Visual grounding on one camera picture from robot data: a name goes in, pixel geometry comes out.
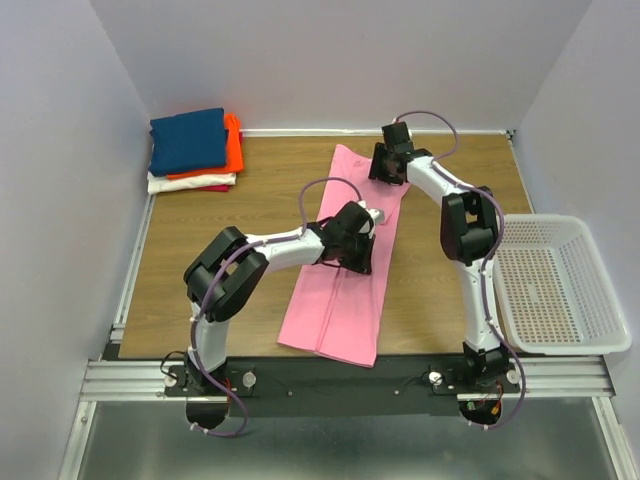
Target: white wall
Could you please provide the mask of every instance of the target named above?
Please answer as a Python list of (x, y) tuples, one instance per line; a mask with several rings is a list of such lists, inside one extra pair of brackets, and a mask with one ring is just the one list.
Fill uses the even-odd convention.
[(147, 115), (86, 0), (0, 7), (0, 478), (57, 478), (144, 200)]
[(594, 0), (517, 131), (538, 212), (583, 218), (635, 338), (612, 355), (614, 405), (640, 460), (640, 3)]
[(517, 126), (590, 3), (91, 1), (152, 117), (221, 105), (249, 128), (376, 130), (419, 107)]

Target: folded clothes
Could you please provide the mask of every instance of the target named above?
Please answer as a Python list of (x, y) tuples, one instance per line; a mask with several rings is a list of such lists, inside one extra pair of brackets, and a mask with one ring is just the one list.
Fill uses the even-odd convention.
[(199, 187), (196, 190), (202, 190), (204, 192), (228, 192), (229, 185), (213, 185), (211, 187)]
[(160, 192), (175, 192), (176, 190), (188, 190), (190, 188), (211, 187), (213, 185), (235, 185), (236, 174), (224, 173), (222, 175), (200, 175), (197, 177), (169, 180), (167, 177), (154, 177), (147, 173), (149, 195)]
[(154, 119), (151, 129), (153, 152), (149, 171), (156, 177), (223, 167), (227, 163), (222, 108)]
[[(287, 308), (278, 342), (356, 365), (373, 366), (377, 355), (382, 305), (400, 202), (409, 184), (387, 185), (368, 179), (371, 161), (336, 146), (329, 176), (343, 177), (360, 190), (368, 208), (384, 211), (376, 227), (371, 275), (322, 265), (303, 266)], [(327, 183), (318, 219), (335, 215), (354, 200), (342, 182)]]
[(224, 116), (224, 126), (227, 129), (227, 164), (220, 168), (203, 168), (186, 173), (168, 174), (169, 180), (179, 178), (194, 177), (196, 175), (207, 175), (217, 173), (239, 173), (244, 170), (244, 161), (242, 159), (242, 133), (240, 128), (242, 124), (240, 120), (233, 114), (227, 113)]

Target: gray floor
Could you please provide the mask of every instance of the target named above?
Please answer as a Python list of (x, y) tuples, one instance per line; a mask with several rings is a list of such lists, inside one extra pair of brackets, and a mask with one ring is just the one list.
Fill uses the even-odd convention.
[(130, 402), (98, 406), (80, 478), (605, 480), (615, 474), (590, 399), (528, 400), (511, 424), (490, 432), (461, 418), (426, 415), (289, 418), (254, 419), (238, 439), (190, 432), (181, 403)]

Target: black mounting plate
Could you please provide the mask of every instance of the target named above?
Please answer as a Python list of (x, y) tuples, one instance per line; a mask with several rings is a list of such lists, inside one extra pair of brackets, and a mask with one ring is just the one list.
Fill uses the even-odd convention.
[[(362, 368), (321, 357), (229, 358), (225, 372), (234, 392), (242, 398), (252, 417), (365, 416), (431, 414), (459, 415), (458, 394), (495, 393), (495, 381), (481, 386), (468, 384), (459, 374), (463, 355), (379, 355), (373, 368)], [(215, 389), (203, 393), (190, 382), (183, 366), (169, 371), (178, 376), (165, 394), (171, 397), (221, 395)], [(256, 376), (244, 387), (247, 372)], [(432, 385), (429, 373), (438, 372), (442, 383)], [(519, 387), (499, 377), (504, 393)], [(231, 402), (231, 416), (241, 412)]]

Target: orange shirt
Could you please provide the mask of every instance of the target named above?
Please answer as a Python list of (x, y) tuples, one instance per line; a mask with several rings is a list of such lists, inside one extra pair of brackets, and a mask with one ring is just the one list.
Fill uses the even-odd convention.
[(198, 175), (219, 174), (219, 173), (238, 173), (244, 170), (244, 162), (242, 161), (242, 148), (240, 146), (240, 120), (233, 113), (224, 115), (224, 128), (228, 130), (227, 136), (227, 164), (224, 167), (203, 168), (193, 170), (187, 173), (174, 173), (167, 175), (169, 180), (177, 180), (179, 178), (196, 177)]

